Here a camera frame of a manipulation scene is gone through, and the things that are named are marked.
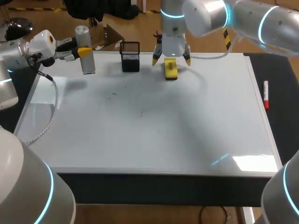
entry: pen holder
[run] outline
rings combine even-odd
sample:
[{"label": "pen holder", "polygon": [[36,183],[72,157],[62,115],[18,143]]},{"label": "pen holder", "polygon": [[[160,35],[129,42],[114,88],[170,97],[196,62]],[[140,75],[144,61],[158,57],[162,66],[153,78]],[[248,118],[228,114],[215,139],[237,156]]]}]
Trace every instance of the pen holder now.
[{"label": "pen holder", "polygon": [[121,42],[121,66],[123,72],[139,72],[140,70],[140,43]]}]

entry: red marker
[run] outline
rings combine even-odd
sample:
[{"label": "red marker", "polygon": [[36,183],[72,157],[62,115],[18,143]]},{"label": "red marker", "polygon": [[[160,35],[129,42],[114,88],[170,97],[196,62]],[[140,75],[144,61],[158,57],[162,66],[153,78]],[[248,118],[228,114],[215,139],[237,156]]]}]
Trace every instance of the red marker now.
[{"label": "red marker", "polygon": [[269,87],[268,81],[264,81],[263,83],[263,105],[265,110],[269,110]]}]

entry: yellow black striped tape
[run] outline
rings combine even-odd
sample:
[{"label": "yellow black striped tape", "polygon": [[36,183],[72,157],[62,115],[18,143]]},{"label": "yellow black striped tape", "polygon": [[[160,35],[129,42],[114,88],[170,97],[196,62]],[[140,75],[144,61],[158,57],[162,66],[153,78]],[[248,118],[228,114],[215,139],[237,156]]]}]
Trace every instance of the yellow black striped tape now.
[{"label": "yellow black striped tape", "polygon": [[158,14],[161,13],[160,11],[157,10],[146,10],[144,14]]},{"label": "yellow black striped tape", "polygon": [[61,11],[67,11],[66,8],[7,8],[9,11],[53,11],[58,13]]},{"label": "yellow black striped tape", "polygon": [[223,36],[224,36],[224,39],[225,39],[226,49],[228,50],[230,45],[231,45],[230,38],[229,38],[229,35],[228,35],[228,29],[223,28],[222,31],[223,31]]}]

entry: black table surface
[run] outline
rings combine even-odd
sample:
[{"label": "black table surface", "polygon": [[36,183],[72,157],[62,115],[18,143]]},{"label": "black table surface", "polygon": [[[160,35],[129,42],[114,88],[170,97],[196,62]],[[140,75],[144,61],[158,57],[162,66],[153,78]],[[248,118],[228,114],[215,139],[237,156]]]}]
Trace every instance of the black table surface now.
[{"label": "black table surface", "polygon": [[[299,84],[287,58],[250,57],[260,94],[269,81],[268,120],[282,164],[299,149]],[[11,73],[19,103],[0,111],[0,125],[14,132],[36,77],[30,68]],[[59,174],[77,203],[260,206],[269,178],[196,175]]]}]

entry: floor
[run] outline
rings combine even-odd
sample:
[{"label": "floor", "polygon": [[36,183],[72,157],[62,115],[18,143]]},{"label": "floor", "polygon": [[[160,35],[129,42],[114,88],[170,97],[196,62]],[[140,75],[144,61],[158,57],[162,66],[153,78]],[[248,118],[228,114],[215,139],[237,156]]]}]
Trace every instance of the floor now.
[{"label": "floor", "polygon": [[[261,0],[265,3],[274,4],[274,0]],[[288,8],[299,8],[297,0],[280,0],[283,6]],[[160,0],[148,0],[147,10],[159,10]],[[15,0],[8,7],[64,7],[61,0]],[[67,12],[47,11],[20,11],[9,12],[11,17],[25,17],[34,24],[34,34],[48,29],[57,40],[74,36],[74,29],[77,25],[88,25],[88,21],[71,18]],[[152,36],[156,30],[161,31],[161,15],[139,14],[134,20],[126,21],[105,15],[103,24],[109,24],[119,32],[126,41],[139,41],[141,51],[153,51],[156,44]],[[235,33],[228,29],[231,40]],[[187,42],[191,45],[192,52],[225,52],[225,42],[222,31],[219,30],[208,36],[195,38],[186,34]],[[261,49],[252,45],[247,40],[238,42],[233,52],[262,52]],[[293,70],[299,80],[299,58],[289,58]],[[155,224],[197,224],[200,206],[160,206],[160,205],[78,205],[75,224],[134,224],[134,223],[155,223]],[[230,213],[228,224],[240,224],[240,217],[237,215],[238,208],[226,208]],[[261,210],[254,209],[255,216],[259,217]],[[208,207],[203,213],[203,224],[224,223],[222,210],[217,207]]]}]

